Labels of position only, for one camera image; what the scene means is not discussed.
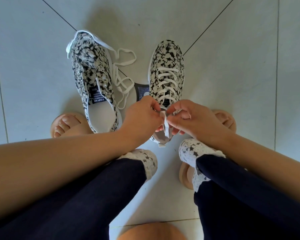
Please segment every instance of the pants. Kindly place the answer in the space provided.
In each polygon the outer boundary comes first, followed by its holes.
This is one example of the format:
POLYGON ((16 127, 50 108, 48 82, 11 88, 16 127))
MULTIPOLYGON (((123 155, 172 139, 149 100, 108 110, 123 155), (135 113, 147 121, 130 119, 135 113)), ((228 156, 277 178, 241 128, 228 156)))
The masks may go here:
MULTIPOLYGON (((197 159, 204 239, 300 239, 300 204, 234 162, 197 159)), ((109 239, 109 224, 146 181, 143 163, 114 160, 0 221, 0 239, 109 239)))

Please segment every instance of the hand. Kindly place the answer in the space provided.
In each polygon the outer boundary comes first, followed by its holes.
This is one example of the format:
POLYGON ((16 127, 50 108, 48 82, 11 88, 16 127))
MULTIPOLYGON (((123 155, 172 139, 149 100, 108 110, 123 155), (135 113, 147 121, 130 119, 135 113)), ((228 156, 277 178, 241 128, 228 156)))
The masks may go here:
POLYGON ((169 125, 174 127, 172 130, 173 135, 180 130, 180 134, 185 132, 204 144, 215 148, 219 138, 232 133, 217 119, 211 109, 190 100, 180 100, 172 104, 167 109, 167 113, 172 114, 180 109, 182 110, 176 115, 167 117, 169 125))
POLYGON ((153 133, 164 123, 160 117, 160 105, 151 96, 144 96, 140 101, 132 104, 127 112, 124 122, 119 129, 138 144, 145 143, 153 133))

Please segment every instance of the loose shoelace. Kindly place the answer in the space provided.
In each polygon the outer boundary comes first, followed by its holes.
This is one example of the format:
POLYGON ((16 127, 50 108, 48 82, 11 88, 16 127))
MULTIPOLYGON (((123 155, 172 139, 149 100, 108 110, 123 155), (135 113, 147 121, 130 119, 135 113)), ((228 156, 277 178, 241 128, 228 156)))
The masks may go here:
POLYGON ((123 49, 123 48, 119 48, 117 51, 115 51, 111 46, 109 46, 106 43, 104 43, 102 40, 99 39, 99 37, 95 36, 94 34, 90 33, 89 31, 79 30, 79 31, 77 31, 75 33, 74 39, 71 40, 71 42, 68 44, 68 46, 66 48, 66 51, 68 53, 68 59, 69 59, 69 53, 71 51, 72 44, 73 44, 74 40, 76 39, 77 34, 80 33, 80 32, 88 33, 89 35, 92 36, 92 38, 94 39, 95 42, 97 42, 98 44, 100 44, 104 48, 107 48, 108 50, 113 51, 116 60, 119 59, 119 53, 120 53, 120 51, 123 51, 125 53, 132 53, 133 54, 134 59, 132 59, 132 60, 128 60, 128 61, 122 62, 122 63, 113 63, 112 64, 112 82, 115 84, 115 86, 117 87, 117 89, 119 90, 119 92, 121 92, 121 94, 122 94, 122 99, 117 103, 117 106, 118 106, 118 109, 124 109, 124 107, 126 106, 126 103, 127 103, 127 98, 129 96, 129 92, 134 87, 134 81, 131 78, 129 78, 129 77, 121 79, 121 77, 119 75, 119 71, 118 71, 118 67, 117 66, 123 66, 124 67, 124 66, 127 66, 127 65, 130 65, 130 64, 134 63, 136 61, 136 59, 137 59, 136 54, 132 50, 123 49), (124 80, 127 80, 127 79, 131 81, 131 85, 128 86, 128 87, 123 83, 124 80), (125 89, 124 91, 122 91, 121 87, 119 87, 120 84, 121 84, 121 86, 124 87, 124 89, 125 89), (120 107, 119 105, 120 105, 120 103, 123 100, 124 100, 123 106, 120 107))
MULTIPOLYGON (((165 73, 160 73, 158 75, 158 79, 160 79, 160 77, 163 77, 163 76, 166 76, 166 77, 169 77, 169 76, 172 76, 173 79, 177 79, 177 76, 175 75, 175 73, 173 72, 176 72, 176 73, 179 73, 179 70, 178 69, 175 69, 175 68, 167 68, 167 67, 159 67, 158 68, 158 71, 163 71, 165 73)), ((172 92, 174 95, 176 95, 176 91, 174 90, 174 88, 177 87, 177 83, 175 80, 173 79, 170 79, 170 78, 164 78, 164 80, 162 82, 160 82, 158 84, 158 88, 160 88, 162 85, 163 85, 163 89, 159 90, 158 91, 158 94, 163 94, 162 96, 160 96, 158 98, 158 103, 160 103, 162 101, 162 103, 164 102, 165 99, 169 99, 169 100, 172 100, 172 101, 176 101, 175 98, 171 97, 170 94, 165 94, 167 91, 170 90, 170 92, 172 92), (168 83, 171 83, 173 84, 174 86, 171 87, 171 86, 167 86, 166 84, 168 83)), ((164 125, 163 125, 163 130, 164 130, 164 135, 166 137, 169 137, 169 124, 167 122, 167 116, 166 116, 166 113, 165 111, 161 111, 160 113, 160 116, 162 116, 164 118, 164 125)))

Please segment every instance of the person's left arm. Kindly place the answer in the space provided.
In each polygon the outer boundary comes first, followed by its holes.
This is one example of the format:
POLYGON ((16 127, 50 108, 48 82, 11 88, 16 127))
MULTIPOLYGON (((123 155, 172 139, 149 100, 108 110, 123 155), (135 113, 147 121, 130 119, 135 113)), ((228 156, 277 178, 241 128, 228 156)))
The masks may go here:
POLYGON ((109 133, 0 145, 0 217, 20 209, 146 142, 163 123, 159 104, 145 96, 109 133))

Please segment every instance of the person's left hand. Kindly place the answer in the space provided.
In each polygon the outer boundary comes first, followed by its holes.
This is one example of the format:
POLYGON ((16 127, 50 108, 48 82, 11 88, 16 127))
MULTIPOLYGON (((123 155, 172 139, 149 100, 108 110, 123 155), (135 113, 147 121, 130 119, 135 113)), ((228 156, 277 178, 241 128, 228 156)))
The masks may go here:
POLYGON ((161 108, 151 96, 144 96, 140 101, 132 104, 127 112, 124 122, 119 129, 132 138, 138 146, 145 143, 163 125, 164 119, 160 117, 161 108))

